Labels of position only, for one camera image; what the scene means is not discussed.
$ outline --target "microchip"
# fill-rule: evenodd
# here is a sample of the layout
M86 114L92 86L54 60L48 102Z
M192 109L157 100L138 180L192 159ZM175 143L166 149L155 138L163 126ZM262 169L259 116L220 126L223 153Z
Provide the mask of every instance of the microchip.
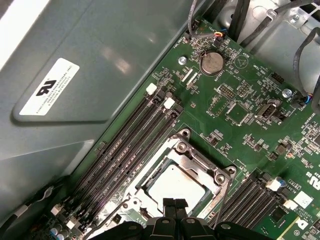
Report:
M318 219L317 221L315 221L315 223L312 225L315 229L317 229L318 231L320 231L320 219Z
M290 142L288 142L288 144L285 147L287 150L290 150L292 148L292 144Z
M246 119L248 115L248 111L240 104L236 104L225 115L228 116L236 125L241 126L242 122Z
M287 148L285 146L283 146L282 144L279 144L276 148L275 148L275 152L279 155L285 154L287 151Z
M277 207L271 214L271 218L274 222L278 223L286 214L287 213L281 207Z
M114 221L116 224L119 224L121 218L122 218L122 217L121 217L119 214L116 214L116 215L112 218L112 221Z
M260 144L256 144L254 146L254 150L257 151L257 152L259 152L261 149L262 149L262 146Z
M218 139L216 139L215 137L210 141L210 143L213 145L213 146L216 146L218 144Z
M314 139L314 143L320 146L320 135Z
M270 153L270 155L268 156L268 158L272 161L275 161L278 159L278 154L276 154L275 152Z

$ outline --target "cpu socket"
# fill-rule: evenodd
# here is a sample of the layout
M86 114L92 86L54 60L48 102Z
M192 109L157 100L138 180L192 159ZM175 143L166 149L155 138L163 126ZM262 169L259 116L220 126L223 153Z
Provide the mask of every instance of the cpu socket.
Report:
M237 169L212 163L189 143L190 135L189 129L182 129L155 151L126 189L127 210L161 217L163 198L185 199L189 216L204 218L222 199Z

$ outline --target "integrated circuit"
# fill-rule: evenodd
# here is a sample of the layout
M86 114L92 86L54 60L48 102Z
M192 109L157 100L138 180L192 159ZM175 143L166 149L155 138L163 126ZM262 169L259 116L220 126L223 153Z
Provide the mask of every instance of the integrated circuit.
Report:
M282 145L282 144L279 144L276 148L275 148L275 152L278 154L278 155L283 155L287 152L287 148Z
M320 134L313 141L320 146Z
M233 108L226 113L226 116L238 126L241 126L247 115L248 111L239 103L235 104Z
M272 213L271 218L275 223L278 223L287 213L281 208L277 207Z

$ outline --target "black cable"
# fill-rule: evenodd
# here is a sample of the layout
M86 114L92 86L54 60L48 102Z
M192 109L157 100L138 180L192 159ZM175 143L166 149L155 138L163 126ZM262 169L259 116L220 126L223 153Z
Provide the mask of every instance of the black cable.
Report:
M239 18L238 23L236 25L236 29L235 29L235 33L234 33L234 37L233 37L233 40L236 42L238 41L238 38L239 38L240 33L242 31L242 28L244 27L244 24L245 24L245 21L247 18L247 14L248 14L248 10L249 10L249 5L250 5L250 0L244 0L241 15L240 15L240 18Z
M319 0L295 0L292 1L288 4L285 4L283 6L280 6L278 8L276 8L274 11L277 14L281 14L283 12L286 12L290 9L293 8L297 8L297 7L302 7L311 3L317 3L319 2ZM259 36L263 30L266 29L266 27L269 25L269 23L271 22L271 18L270 17L266 17L260 24L259 26L253 31L253 33L251 33L249 36L246 37L245 40L243 40L240 45L245 48L247 47L254 39L256 39L257 36Z
M293 74L294 74L295 83L298 86L298 90L300 91L300 93L304 97L306 97L308 95L308 93L306 92L306 90L305 90L305 88L304 88L304 86L302 84L301 78L300 78L300 58L301 58L301 54L302 54L304 48L309 43L311 43L313 41L313 39L315 38L316 34L320 35L320 28L319 27L315 27L310 32L310 34L306 37L306 39L303 41L301 46L295 52L294 58L293 58Z
M315 27L312 29L312 31L309 33L309 35L306 37L306 39L303 41L301 46L298 48L298 50L294 54L293 58L293 73L294 73L294 79L296 82L296 85L298 86L298 90L301 92L302 96L306 97L308 93L306 92L304 85L301 81L300 78L300 59L301 59L301 54L305 47L310 44L316 34L320 36L320 27ZM320 114L320 76L315 84L314 91L313 91L313 97L312 97L312 102L311 102L311 108L316 114Z
M17 215L13 214L11 217L9 217L4 224L0 227L0 240L3 239L7 229L11 226L11 224L18 218Z
M311 108L315 114L320 115L320 75L318 77L318 81L315 84L314 91L313 91L313 98L311 102Z
M188 15L188 30L189 30L189 33L190 33L191 37L197 38L197 39L213 37L214 36L213 33L203 33L203 34L194 33L193 26L192 26L192 20L193 20L193 16L194 16L194 12L195 12L195 9L196 9L197 2L198 2L198 0L193 0L192 4L191 4L191 7L190 7L190 11L189 11L189 15Z
M228 36L234 41L238 41L241 30L245 24L248 14L250 0L238 0L235 11L228 29Z
M244 2L245 0L238 0L234 13L232 15L232 20L228 29L228 36L233 40L235 40L234 37L235 37L238 22L239 22L239 18L242 14L242 7L244 5Z

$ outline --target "capacitor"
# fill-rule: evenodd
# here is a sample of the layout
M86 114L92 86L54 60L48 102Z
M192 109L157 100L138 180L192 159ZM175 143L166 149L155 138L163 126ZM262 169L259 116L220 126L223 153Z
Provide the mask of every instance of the capacitor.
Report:
M50 233L54 236L57 236L61 230L62 230L62 226L60 224L57 224L50 229Z
M56 236L58 240L65 240L67 237L69 237L69 232L67 230L62 230L59 232L59 234Z
M220 53L214 51L205 52L200 59L200 70L207 76L214 76L223 69L224 62L224 58Z

